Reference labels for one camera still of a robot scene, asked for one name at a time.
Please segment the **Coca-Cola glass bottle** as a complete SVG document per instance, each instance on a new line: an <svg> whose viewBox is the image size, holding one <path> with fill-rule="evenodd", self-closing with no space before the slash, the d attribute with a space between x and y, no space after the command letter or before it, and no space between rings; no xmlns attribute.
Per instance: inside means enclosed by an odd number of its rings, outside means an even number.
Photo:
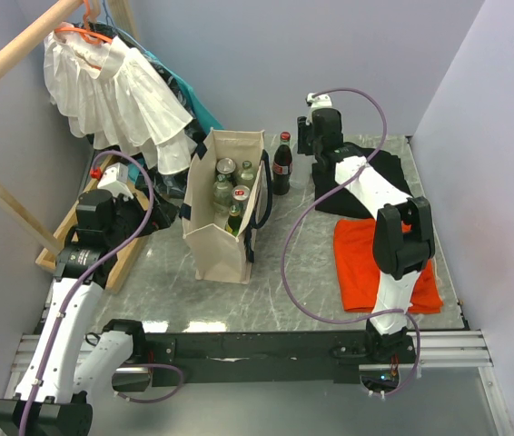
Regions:
<svg viewBox="0 0 514 436"><path fill-rule="evenodd" d="M273 157L272 190L275 195L285 195L290 190L292 174L291 134L280 133L280 143Z"/></svg>

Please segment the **green glass bottle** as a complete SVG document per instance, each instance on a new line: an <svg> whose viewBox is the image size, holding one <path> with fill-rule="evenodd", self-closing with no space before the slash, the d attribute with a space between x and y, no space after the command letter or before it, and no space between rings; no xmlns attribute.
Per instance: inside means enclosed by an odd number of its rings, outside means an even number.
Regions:
<svg viewBox="0 0 514 436"><path fill-rule="evenodd" d="M224 230L233 235L239 234L242 223L242 208L239 204L233 204L229 209L229 216L225 224Z"/></svg>

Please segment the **beige canvas tote bag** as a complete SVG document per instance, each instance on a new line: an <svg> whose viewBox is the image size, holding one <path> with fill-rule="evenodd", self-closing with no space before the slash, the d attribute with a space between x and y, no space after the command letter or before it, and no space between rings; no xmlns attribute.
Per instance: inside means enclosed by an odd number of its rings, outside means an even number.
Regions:
<svg viewBox="0 0 514 436"><path fill-rule="evenodd" d="M230 158L236 164L250 161L257 170L237 235L226 232L226 218L217 213L213 204L217 162L222 158ZM183 239L192 251L196 278L248 283L255 261L257 231L271 216L272 204L272 173L264 132L211 130L194 152L180 210Z"/></svg>

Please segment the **blue-cap water bottle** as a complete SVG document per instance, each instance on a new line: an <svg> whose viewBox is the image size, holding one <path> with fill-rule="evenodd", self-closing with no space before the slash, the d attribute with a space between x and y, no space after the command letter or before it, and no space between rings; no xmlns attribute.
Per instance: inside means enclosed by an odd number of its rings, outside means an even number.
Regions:
<svg viewBox="0 0 514 436"><path fill-rule="evenodd" d="M307 154L295 154L293 158L293 168L291 176L291 187L304 189L311 178L311 166L313 156Z"/></svg>

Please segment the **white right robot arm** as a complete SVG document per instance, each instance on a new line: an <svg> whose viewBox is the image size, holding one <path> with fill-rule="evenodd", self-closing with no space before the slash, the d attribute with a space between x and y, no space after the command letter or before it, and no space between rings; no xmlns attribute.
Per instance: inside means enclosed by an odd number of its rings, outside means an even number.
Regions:
<svg viewBox="0 0 514 436"><path fill-rule="evenodd" d="M355 197L375 223L372 256L380 276L366 326L368 358L384 362L411 352L406 314L416 282L435 253L429 201L396 188L356 145L346 143L337 109L313 106L308 116L297 119L297 132L298 152L314 157L313 168Z"/></svg>

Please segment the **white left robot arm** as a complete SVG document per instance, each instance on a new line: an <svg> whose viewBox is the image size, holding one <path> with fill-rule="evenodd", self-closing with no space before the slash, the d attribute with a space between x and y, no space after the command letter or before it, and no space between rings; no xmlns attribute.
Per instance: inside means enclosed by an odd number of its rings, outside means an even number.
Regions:
<svg viewBox="0 0 514 436"><path fill-rule="evenodd" d="M6 435L86 435L93 403L113 387L120 368L157 369L141 322L112 320L86 358L85 331L118 252L159 230L153 207L129 193L94 189L80 195L77 224L58 254L52 301L34 355L10 399L0 399Z"/></svg>

